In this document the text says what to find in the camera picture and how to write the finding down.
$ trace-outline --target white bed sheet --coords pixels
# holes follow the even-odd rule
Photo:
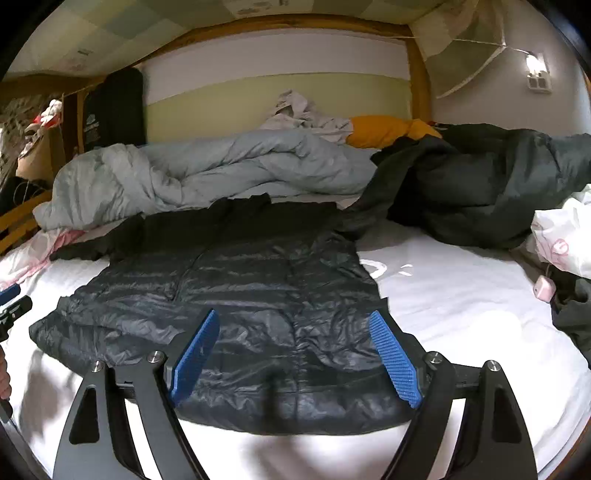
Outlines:
[[[91,232],[80,240],[103,234]],[[549,305],[532,294],[524,269],[508,254],[441,244],[416,229],[382,222],[358,243],[363,260],[379,262],[376,279],[392,316],[427,350],[456,363],[504,368],[528,426],[538,471],[574,443],[589,416],[591,372],[571,340],[554,328]],[[31,341],[28,327],[55,309],[60,296],[98,275],[108,262],[56,261],[22,285],[33,309],[13,327],[4,348],[11,374],[15,422],[51,475],[58,443],[80,377]],[[430,480],[444,476],[462,418],[454,401]],[[129,421],[144,473],[160,475],[135,405]],[[262,437],[182,421],[185,434],[212,480],[378,479],[406,426],[357,436]]]

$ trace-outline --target wall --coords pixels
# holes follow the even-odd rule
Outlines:
[[[366,73],[410,79],[406,46],[400,40],[303,28],[193,44],[146,61],[142,71],[147,105],[207,85],[286,73]]]
[[[289,73],[228,80],[147,105],[148,142],[255,130],[269,117],[279,95],[290,89],[313,99],[320,112],[333,116],[412,118],[407,80],[366,73]]]
[[[433,100],[445,123],[491,123],[550,135],[591,133],[591,108],[577,60],[554,27],[524,0],[503,0],[509,46],[542,53],[552,78],[550,95],[527,88],[525,54],[506,49],[465,87]]]
[[[400,40],[286,29],[193,44],[146,61],[148,141],[258,128],[295,89],[331,116],[410,118],[410,73]]]

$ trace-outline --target hand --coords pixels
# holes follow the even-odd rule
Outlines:
[[[2,350],[2,347],[0,346],[0,398],[3,400],[8,400],[12,393],[10,375],[8,375],[7,366],[6,358],[4,358],[4,350]]]

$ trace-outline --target white wall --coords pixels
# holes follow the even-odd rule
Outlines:
[[[589,96],[579,64],[554,27],[525,0],[502,0],[509,46],[542,53],[552,79],[550,95],[527,88],[525,54],[506,49],[465,87],[433,100],[445,123],[490,123],[550,135],[591,133]]]
[[[196,43],[146,61],[142,71],[147,105],[206,85],[265,75],[331,72],[410,78],[400,40],[302,28]]]

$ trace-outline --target white plastic bag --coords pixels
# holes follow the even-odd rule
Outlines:
[[[555,210],[536,210],[531,224],[540,260],[591,279],[591,184]]]

